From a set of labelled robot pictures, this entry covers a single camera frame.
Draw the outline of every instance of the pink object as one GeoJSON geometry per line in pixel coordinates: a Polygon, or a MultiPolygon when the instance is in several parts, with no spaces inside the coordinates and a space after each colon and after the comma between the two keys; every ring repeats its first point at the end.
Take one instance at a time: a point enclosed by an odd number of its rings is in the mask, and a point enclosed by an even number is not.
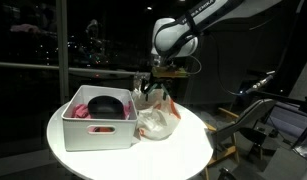
{"type": "Polygon", "coordinates": [[[87,105],[78,104],[73,108],[72,118],[84,118],[91,119],[89,111],[87,109],[87,105]]]}
{"type": "Polygon", "coordinates": [[[37,26],[31,25],[31,24],[13,25],[10,31],[12,32],[32,32],[32,33],[40,32],[37,26]]]}
{"type": "Polygon", "coordinates": [[[124,105],[124,119],[129,119],[129,115],[131,112],[131,101],[129,101],[128,105],[124,105]]]}

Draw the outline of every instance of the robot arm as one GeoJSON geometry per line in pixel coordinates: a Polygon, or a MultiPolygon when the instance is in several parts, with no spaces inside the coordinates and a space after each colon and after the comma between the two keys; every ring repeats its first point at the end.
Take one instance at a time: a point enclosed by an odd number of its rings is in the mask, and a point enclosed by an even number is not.
{"type": "Polygon", "coordinates": [[[154,26],[152,54],[165,59],[192,54],[197,36],[216,22],[251,17],[281,0],[203,0],[177,20],[159,19],[154,26]]]}

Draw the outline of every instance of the plastic bag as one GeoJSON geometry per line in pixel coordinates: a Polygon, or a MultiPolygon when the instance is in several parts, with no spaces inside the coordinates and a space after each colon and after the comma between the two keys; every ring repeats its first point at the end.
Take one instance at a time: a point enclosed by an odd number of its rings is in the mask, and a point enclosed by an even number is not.
{"type": "Polygon", "coordinates": [[[136,109],[139,111],[137,129],[140,137],[161,140],[172,134],[181,116],[169,95],[163,99],[164,91],[155,89],[146,95],[133,91],[136,109]]]}

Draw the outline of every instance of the chair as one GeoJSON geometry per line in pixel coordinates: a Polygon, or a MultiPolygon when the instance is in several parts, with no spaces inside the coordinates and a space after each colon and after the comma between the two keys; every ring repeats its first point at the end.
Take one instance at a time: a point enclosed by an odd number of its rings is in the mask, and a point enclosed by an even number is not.
{"type": "Polygon", "coordinates": [[[212,159],[209,161],[208,165],[205,167],[206,179],[208,180],[208,171],[207,168],[214,163],[223,160],[224,158],[229,157],[230,155],[234,154],[235,160],[239,163],[239,155],[236,147],[236,138],[235,132],[239,131],[248,123],[255,121],[261,117],[263,117],[272,107],[275,105],[275,101],[271,99],[263,99],[258,100],[249,106],[245,111],[243,111],[240,116],[227,111],[225,109],[220,108],[219,110],[222,113],[225,113],[228,118],[235,119],[229,126],[226,126],[222,129],[216,129],[215,127],[211,126],[208,123],[205,123],[209,133],[210,138],[212,139],[213,149],[216,150],[216,147],[219,145],[221,146],[221,142],[226,140],[227,138],[231,137],[232,146],[228,148],[224,148],[224,150],[220,153],[214,151],[212,159]]]}
{"type": "MultiPolygon", "coordinates": [[[[298,138],[292,148],[294,148],[297,142],[301,141],[300,139],[303,139],[303,136],[306,135],[307,114],[300,111],[299,106],[278,102],[274,105],[272,111],[265,119],[266,120],[263,121],[263,123],[271,126],[275,132],[283,132],[290,135],[288,138],[291,139],[284,139],[282,136],[284,143],[290,145],[291,141],[295,141],[293,138],[298,138]]],[[[246,139],[253,142],[253,146],[247,157],[249,157],[252,152],[257,152],[259,159],[262,160],[263,154],[273,156],[276,149],[279,147],[279,144],[274,139],[267,137],[263,132],[265,129],[262,129],[262,132],[255,130],[254,128],[256,127],[257,122],[258,120],[253,125],[252,129],[241,128],[239,132],[246,139]]]]}

